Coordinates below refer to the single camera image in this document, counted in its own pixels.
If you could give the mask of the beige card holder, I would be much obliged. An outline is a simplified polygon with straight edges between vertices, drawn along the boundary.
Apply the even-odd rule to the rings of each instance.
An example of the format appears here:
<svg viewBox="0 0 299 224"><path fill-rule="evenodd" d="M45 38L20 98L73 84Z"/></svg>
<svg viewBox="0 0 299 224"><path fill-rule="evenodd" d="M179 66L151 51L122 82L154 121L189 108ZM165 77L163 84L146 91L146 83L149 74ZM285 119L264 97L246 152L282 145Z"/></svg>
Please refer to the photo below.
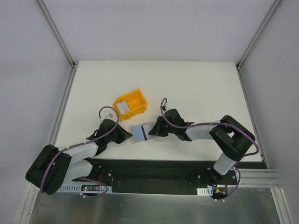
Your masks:
<svg viewBox="0 0 299 224"><path fill-rule="evenodd" d="M141 125L134 125L129 128L130 133L133 135L131 139L131 143L143 142L142 134L141 134Z"/></svg>

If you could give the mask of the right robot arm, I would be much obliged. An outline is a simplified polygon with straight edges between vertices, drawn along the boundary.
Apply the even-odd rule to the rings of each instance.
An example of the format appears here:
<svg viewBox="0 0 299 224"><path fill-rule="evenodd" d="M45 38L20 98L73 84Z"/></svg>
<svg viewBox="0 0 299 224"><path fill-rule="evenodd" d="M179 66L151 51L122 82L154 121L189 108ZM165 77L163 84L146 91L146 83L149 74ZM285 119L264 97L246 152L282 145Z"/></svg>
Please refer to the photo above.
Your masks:
<svg viewBox="0 0 299 224"><path fill-rule="evenodd" d="M201 175L209 185L221 184L227 173L256 145L254 135L229 115L210 123L186 122L176 109L165 111L157 118L149 135L176 135L182 141L214 140L222 153L212 168Z"/></svg>

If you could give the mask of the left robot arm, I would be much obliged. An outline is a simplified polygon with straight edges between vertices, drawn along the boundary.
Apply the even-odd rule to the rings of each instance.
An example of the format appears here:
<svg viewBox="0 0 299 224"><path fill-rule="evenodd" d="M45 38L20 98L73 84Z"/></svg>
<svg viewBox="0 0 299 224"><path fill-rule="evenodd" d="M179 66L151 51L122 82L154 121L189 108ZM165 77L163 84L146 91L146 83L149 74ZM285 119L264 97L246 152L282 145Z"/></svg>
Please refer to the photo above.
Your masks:
<svg viewBox="0 0 299 224"><path fill-rule="evenodd" d="M104 119L99 128L76 147L58 148L46 145L28 169L25 179L43 193L56 193L65 181L80 177L93 182L99 171L91 161L104 152L109 143L121 144L132 134L111 119Z"/></svg>

